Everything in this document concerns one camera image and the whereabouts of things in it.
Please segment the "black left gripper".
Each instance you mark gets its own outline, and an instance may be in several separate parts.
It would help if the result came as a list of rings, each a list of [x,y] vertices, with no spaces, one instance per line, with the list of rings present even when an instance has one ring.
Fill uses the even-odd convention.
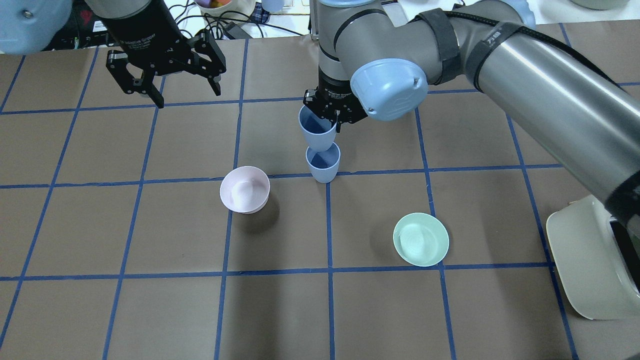
[[[221,96],[220,81],[227,71],[221,48],[205,29],[186,37],[164,1],[149,0],[131,14],[106,18],[105,25],[120,47],[109,51],[106,68],[121,80],[123,92],[148,96],[158,109],[163,109],[165,101],[154,78],[185,71],[204,77],[215,96]],[[147,75],[133,77],[128,64]]]

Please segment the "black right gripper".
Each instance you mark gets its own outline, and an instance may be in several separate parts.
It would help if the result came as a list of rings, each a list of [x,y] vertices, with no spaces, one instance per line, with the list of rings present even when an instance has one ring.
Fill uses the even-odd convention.
[[[322,70],[318,71],[317,87],[307,89],[302,98],[314,116],[331,121],[336,133],[341,132],[342,124],[354,124],[368,116],[354,95],[350,81],[334,79]]]

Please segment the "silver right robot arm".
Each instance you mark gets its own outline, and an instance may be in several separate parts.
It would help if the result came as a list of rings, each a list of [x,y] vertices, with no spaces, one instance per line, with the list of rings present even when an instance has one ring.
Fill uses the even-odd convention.
[[[627,229],[639,230],[639,101],[580,52],[530,28],[525,0],[434,9],[395,27],[379,0],[318,0],[318,85],[332,125],[396,120],[464,75]]]

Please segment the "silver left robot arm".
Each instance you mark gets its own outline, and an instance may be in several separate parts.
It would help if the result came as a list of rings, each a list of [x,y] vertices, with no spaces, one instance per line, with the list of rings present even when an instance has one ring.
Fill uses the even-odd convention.
[[[157,76],[188,72],[205,78],[215,95],[226,57],[207,30],[183,35],[163,0],[89,0],[87,6],[105,25],[119,49],[110,50],[105,66],[122,92],[146,95],[160,109],[163,96]],[[42,51],[66,25],[71,0],[3,0],[0,48],[10,55]]]

